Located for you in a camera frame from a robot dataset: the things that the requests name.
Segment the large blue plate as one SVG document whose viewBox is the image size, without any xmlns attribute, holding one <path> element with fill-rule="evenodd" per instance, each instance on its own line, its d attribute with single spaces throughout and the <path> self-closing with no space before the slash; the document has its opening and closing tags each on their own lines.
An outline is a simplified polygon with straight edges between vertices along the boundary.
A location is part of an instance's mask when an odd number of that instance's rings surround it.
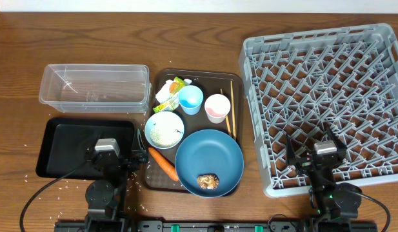
<svg viewBox="0 0 398 232">
<path fill-rule="evenodd" d="M 233 138 L 218 130 L 200 130 L 187 136 L 177 149 L 175 170 L 180 183 L 191 194 L 204 198 L 229 195 L 239 184 L 244 157 Z M 213 174 L 219 179 L 216 189 L 203 189 L 197 178 Z"/>
</svg>

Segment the orange carrot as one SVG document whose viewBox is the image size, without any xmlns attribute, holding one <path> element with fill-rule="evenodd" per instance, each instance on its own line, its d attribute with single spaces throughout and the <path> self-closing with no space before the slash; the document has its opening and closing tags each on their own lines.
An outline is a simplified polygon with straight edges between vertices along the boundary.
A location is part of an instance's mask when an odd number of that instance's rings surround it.
<svg viewBox="0 0 398 232">
<path fill-rule="evenodd" d="M 151 156 L 154 158 L 156 163 L 161 167 L 161 169 L 175 182 L 179 181 L 179 177 L 175 170 L 175 167 L 170 163 L 162 154 L 160 154 L 156 149 L 148 149 Z"/>
</svg>

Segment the light blue cup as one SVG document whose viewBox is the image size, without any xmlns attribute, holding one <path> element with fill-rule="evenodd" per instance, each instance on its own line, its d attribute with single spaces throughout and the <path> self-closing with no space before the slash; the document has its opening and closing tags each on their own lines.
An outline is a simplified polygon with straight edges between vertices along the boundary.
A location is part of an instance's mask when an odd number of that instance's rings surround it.
<svg viewBox="0 0 398 232">
<path fill-rule="evenodd" d="M 179 91 L 179 104 L 188 115 L 195 115 L 199 112 L 204 95 L 200 88 L 189 85 Z"/>
</svg>

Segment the white green wrapper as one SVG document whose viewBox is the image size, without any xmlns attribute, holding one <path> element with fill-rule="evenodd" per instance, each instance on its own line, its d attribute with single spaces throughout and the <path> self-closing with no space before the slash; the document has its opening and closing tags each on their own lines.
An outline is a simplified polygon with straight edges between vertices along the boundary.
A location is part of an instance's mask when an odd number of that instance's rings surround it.
<svg viewBox="0 0 398 232">
<path fill-rule="evenodd" d="M 192 80 L 181 79 L 179 77 L 175 77 L 173 80 L 168 79 L 164 86 L 155 95 L 159 105 L 153 108 L 153 111 L 155 113 L 174 111 L 179 106 L 179 91 L 191 83 Z"/>
</svg>

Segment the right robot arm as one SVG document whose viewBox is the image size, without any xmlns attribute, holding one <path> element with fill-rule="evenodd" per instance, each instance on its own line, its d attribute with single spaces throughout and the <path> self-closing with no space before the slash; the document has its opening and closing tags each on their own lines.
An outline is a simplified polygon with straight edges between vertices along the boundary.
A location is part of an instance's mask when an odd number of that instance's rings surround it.
<svg viewBox="0 0 398 232">
<path fill-rule="evenodd" d="M 328 139 L 317 142 L 313 151 L 296 157 L 291 140 L 286 138 L 286 164 L 294 166 L 298 175 L 307 175 L 311 206 L 317 215 L 301 222 L 298 231 L 352 231 L 351 219 L 358 217 L 361 189 L 349 183 L 336 183 L 333 170 L 346 155 L 347 147 L 331 129 Z"/>
</svg>

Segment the brown food scrap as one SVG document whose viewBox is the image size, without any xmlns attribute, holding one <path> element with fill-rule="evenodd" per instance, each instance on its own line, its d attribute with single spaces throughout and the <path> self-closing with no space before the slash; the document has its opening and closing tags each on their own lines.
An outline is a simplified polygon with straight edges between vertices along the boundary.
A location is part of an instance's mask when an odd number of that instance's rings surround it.
<svg viewBox="0 0 398 232">
<path fill-rule="evenodd" d="M 219 179 L 214 174 L 198 176 L 197 183 L 201 189 L 214 190 L 219 187 Z"/>
</svg>

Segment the small light-blue rice bowl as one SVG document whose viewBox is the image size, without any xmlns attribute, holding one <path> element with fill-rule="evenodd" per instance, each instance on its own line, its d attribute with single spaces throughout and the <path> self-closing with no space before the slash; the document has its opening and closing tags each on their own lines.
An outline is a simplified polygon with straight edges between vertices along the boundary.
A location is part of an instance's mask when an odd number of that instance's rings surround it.
<svg viewBox="0 0 398 232">
<path fill-rule="evenodd" d="M 153 147 L 169 149 L 183 138 L 184 123 L 177 114 L 170 111 L 155 113 L 147 120 L 144 135 Z"/>
</svg>

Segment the pink cup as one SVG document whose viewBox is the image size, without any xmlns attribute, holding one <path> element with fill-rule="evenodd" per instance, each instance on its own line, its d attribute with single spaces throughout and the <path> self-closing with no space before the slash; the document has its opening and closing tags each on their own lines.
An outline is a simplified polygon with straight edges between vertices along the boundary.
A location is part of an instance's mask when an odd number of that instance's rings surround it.
<svg viewBox="0 0 398 232">
<path fill-rule="evenodd" d="M 222 94 L 213 94 L 209 96 L 205 103 L 204 109 L 210 122 L 219 124 L 223 122 L 231 110 L 229 99 Z"/>
</svg>

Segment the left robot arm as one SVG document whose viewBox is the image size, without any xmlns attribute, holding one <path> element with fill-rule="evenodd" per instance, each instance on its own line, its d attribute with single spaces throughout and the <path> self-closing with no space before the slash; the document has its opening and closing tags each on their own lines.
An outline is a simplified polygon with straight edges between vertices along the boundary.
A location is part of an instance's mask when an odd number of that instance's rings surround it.
<svg viewBox="0 0 398 232">
<path fill-rule="evenodd" d="M 94 148 L 86 152 L 85 159 L 102 177 L 86 190 L 88 211 L 84 230 L 136 231 L 135 222 L 124 213 L 124 202 L 129 174 L 148 161 L 140 129 L 134 133 L 129 153 L 119 147 L 116 139 L 98 139 Z"/>
</svg>

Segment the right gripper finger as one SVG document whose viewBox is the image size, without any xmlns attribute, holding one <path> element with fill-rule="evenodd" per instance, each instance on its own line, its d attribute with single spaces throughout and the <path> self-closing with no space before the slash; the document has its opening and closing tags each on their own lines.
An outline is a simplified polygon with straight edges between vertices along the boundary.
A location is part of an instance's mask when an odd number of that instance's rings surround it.
<svg viewBox="0 0 398 232">
<path fill-rule="evenodd" d="M 326 129 L 326 134 L 328 138 L 332 140 L 333 143 L 335 144 L 338 154 L 345 155 L 347 150 L 346 145 L 341 140 L 338 139 L 338 137 L 333 133 L 333 131 L 330 128 Z"/>
<path fill-rule="evenodd" d="M 286 135 L 286 165 L 294 166 L 296 164 L 296 156 L 289 135 Z"/>
</svg>

